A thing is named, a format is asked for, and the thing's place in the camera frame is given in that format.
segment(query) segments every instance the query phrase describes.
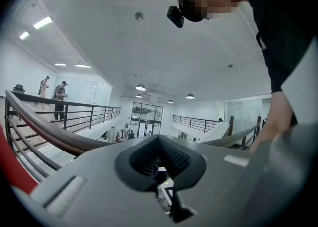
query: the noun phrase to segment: person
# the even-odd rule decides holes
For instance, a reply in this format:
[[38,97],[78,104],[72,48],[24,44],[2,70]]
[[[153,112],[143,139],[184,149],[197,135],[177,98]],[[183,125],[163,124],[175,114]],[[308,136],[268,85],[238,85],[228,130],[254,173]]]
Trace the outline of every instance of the person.
[[261,141],[273,139],[297,123],[281,86],[307,50],[317,23],[314,0],[178,0],[181,14],[192,22],[230,13],[244,1],[253,9],[259,31],[256,40],[263,52],[272,89],[267,121],[251,148],[255,151]]
[[135,138],[135,134],[133,132],[133,130],[130,131],[130,134],[129,134],[129,139],[134,139]]
[[[53,99],[63,101],[64,97],[66,97],[65,95],[66,85],[67,85],[66,82],[63,81],[61,85],[56,87],[54,91]],[[64,111],[64,105],[55,104],[54,111]],[[60,114],[60,120],[64,119],[64,112],[61,112],[61,113],[54,113],[55,120],[59,119],[59,114]]]
[[49,79],[50,79],[50,77],[46,76],[46,78],[41,81],[40,90],[39,90],[39,96],[40,96],[41,98],[45,98],[46,89],[49,88],[49,86],[46,84],[46,82],[47,82]]

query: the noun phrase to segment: black shirt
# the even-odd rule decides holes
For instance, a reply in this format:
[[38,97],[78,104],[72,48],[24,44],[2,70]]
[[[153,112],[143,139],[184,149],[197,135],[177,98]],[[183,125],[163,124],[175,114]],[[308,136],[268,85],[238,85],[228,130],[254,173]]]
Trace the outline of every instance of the black shirt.
[[248,0],[259,30],[272,93],[294,70],[317,28],[314,0]]

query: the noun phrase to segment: smoke detector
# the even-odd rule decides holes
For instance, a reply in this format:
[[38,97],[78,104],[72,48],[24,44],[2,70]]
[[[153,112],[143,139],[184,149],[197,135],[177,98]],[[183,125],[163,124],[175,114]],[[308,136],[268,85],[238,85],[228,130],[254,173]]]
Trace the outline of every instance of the smoke detector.
[[144,18],[145,18],[145,16],[144,16],[144,14],[143,14],[142,12],[137,12],[137,13],[135,14],[135,19],[136,19],[137,21],[142,21],[142,20],[144,20]]

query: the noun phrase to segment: doorway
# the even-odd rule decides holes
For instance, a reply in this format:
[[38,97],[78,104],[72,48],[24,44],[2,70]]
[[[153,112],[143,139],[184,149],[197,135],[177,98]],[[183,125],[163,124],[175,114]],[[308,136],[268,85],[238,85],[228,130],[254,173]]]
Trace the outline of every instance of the doorway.
[[138,138],[146,136],[149,133],[149,131],[150,131],[150,135],[153,134],[153,124],[140,122],[139,128],[138,128]]

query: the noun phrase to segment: fluorescent light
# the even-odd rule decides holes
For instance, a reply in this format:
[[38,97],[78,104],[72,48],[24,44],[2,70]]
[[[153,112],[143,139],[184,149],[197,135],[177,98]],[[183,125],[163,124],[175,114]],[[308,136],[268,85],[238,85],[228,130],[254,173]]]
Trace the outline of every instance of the fluorescent light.
[[90,68],[90,66],[86,66],[86,65],[75,65],[75,66],[77,66],[77,67],[89,67]]
[[136,89],[139,91],[146,91],[146,87],[142,84],[137,85]]
[[194,95],[193,95],[193,94],[188,94],[188,95],[186,96],[186,98],[187,98],[187,99],[194,99]]
[[42,19],[41,21],[39,21],[38,23],[36,23],[35,25],[33,25],[35,27],[35,29],[39,29],[40,27],[49,24],[52,22],[51,17],[46,17],[44,19]]
[[21,36],[20,36],[20,39],[21,40],[24,40],[26,37],[29,36],[29,33],[27,31],[25,31]]

